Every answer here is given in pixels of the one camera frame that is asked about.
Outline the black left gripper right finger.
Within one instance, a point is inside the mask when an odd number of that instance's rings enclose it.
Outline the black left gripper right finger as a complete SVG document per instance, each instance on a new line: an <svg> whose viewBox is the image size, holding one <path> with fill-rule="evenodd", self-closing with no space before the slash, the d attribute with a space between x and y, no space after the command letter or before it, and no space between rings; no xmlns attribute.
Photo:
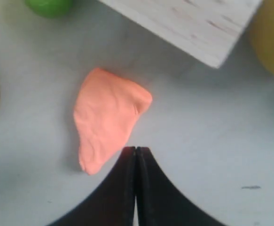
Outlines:
<svg viewBox="0 0 274 226"><path fill-rule="evenodd" d="M223 225L173 185L147 147L136 148L135 196L140 226Z"/></svg>

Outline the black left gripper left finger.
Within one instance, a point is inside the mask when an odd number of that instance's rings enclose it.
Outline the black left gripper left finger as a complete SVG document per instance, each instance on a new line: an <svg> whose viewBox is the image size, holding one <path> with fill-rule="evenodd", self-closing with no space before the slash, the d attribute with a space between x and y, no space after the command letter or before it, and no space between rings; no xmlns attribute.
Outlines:
<svg viewBox="0 0 274 226"><path fill-rule="evenodd" d="M52 226L132 226L136 148L125 147L101 184Z"/></svg>

